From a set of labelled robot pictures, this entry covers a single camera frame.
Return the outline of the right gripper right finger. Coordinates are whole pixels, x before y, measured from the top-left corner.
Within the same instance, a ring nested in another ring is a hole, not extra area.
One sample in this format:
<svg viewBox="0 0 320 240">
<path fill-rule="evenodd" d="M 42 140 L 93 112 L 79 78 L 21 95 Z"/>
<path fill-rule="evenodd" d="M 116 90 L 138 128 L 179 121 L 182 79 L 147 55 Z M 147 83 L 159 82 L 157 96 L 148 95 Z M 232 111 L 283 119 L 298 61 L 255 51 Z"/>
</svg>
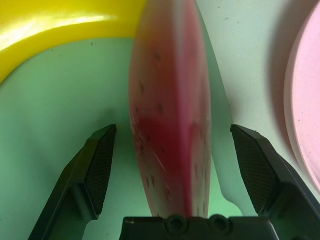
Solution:
<svg viewBox="0 0 320 240">
<path fill-rule="evenodd" d="M 257 131 L 233 124 L 238 166 L 255 212 L 280 240 L 318 240 L 320 204 L 296 170 Z"/>
</svg>

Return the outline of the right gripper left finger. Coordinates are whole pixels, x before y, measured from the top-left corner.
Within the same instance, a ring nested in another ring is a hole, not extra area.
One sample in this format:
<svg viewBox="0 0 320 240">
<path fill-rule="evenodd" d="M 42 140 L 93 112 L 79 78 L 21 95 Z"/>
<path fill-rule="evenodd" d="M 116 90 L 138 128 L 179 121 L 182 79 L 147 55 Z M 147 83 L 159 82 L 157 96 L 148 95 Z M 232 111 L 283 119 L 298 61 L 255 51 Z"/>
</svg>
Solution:
<svg viewBox="0 0 320 240">
<path fill-rule="evenodd" d="M 95 131 L 60 174 L 30 240 L 81 240 L 87 224 L 102 213 L 117 127 Z"/>
</svg>

